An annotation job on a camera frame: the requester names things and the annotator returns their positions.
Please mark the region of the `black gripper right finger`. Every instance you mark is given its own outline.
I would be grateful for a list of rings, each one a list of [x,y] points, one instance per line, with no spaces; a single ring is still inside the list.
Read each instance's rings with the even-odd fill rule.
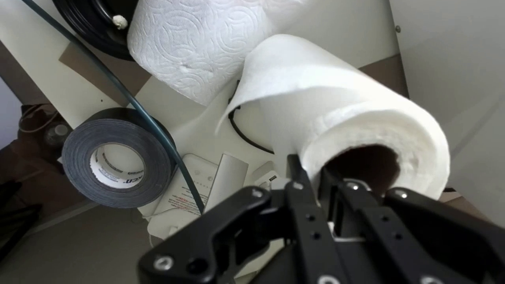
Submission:
[[[408,188],[378,196],[324,169],[321,197],[338,238],[371,251],[394,284],[505,284],[505,231]]]

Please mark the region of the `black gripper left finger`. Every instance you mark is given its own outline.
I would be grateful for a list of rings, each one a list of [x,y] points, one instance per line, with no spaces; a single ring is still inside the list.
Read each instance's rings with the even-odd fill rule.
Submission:
[[[228,284],[272,242],[285,248],[266,267],[297,284],[346,284],[337,243],[299,156],[283,190],[247,186],[157,245],[138,264],[141,284]]]

